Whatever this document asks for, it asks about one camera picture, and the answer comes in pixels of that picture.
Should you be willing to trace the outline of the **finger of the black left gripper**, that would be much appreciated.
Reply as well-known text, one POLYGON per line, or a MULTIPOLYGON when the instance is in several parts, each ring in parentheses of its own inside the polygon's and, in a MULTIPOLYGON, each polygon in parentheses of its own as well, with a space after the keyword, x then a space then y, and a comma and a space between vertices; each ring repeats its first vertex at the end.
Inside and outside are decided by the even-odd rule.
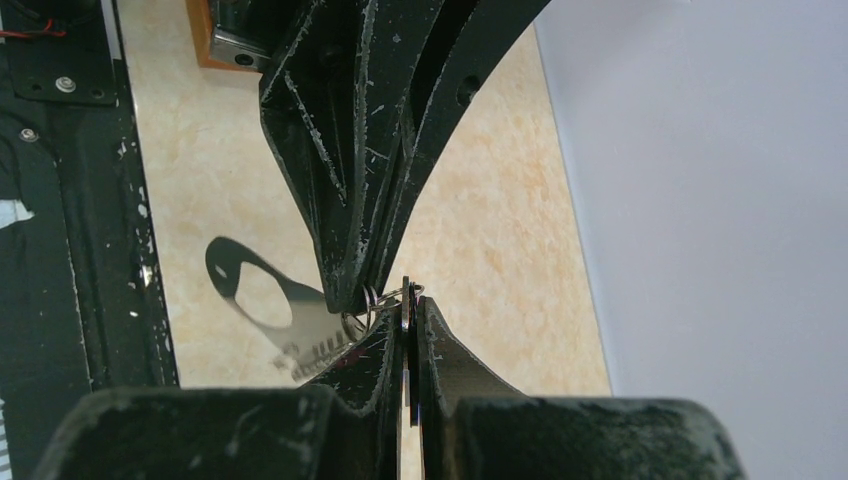
POLYGON ((474 96, 546 1, 444 1, 411 80, 364 284, 382 292, 415 203, 474 96))

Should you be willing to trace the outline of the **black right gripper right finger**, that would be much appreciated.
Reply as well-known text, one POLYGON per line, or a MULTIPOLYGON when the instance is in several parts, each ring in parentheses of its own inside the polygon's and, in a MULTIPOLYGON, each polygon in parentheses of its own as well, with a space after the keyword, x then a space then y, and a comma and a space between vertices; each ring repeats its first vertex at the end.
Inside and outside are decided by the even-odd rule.
POLYGON ((683 399, 530 396, 416 311, 427 479, 744 479, 730 435, 683 399))

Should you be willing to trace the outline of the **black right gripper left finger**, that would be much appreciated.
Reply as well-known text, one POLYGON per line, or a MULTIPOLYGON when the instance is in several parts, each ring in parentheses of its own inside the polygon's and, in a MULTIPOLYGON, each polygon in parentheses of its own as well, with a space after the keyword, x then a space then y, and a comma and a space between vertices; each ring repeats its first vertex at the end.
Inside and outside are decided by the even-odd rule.
POLYGON ((84 397, 37 479, 395 479, 402 310, 297 388, 115 388, 84 397))

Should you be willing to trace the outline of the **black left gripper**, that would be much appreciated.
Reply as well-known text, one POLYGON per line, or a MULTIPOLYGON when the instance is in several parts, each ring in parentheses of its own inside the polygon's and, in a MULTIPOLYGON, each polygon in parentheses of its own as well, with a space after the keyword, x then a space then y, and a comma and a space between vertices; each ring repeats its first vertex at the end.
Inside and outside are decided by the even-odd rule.
POLYGON ((260 123, 312 238, 333 313, 359 313, 377 252, 412 80, 438 1, 214 0, 223 26, 270 54, 260 123))

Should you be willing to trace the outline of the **silver keys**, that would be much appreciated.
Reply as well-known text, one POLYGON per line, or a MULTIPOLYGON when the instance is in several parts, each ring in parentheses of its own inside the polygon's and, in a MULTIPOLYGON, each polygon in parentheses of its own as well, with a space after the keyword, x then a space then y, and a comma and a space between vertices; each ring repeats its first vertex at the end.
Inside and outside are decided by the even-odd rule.
POLYGON ((420 425, 421 420, 421 353, 419 335, 423 322, 421 306, 423 286, 403 277, 401 287, 401 330, 404 353, 404 403, 409 408, 409 423, 420 425))

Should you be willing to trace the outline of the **orange compartment tray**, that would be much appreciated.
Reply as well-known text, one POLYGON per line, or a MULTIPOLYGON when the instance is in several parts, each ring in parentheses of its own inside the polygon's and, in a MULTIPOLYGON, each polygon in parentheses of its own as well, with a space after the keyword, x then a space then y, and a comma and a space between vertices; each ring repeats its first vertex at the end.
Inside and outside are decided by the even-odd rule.
POLYGON ((201 68, 261 72, 270 61, 267 49, 222 25, 214 1, 186 0, 197 63, 201 68))

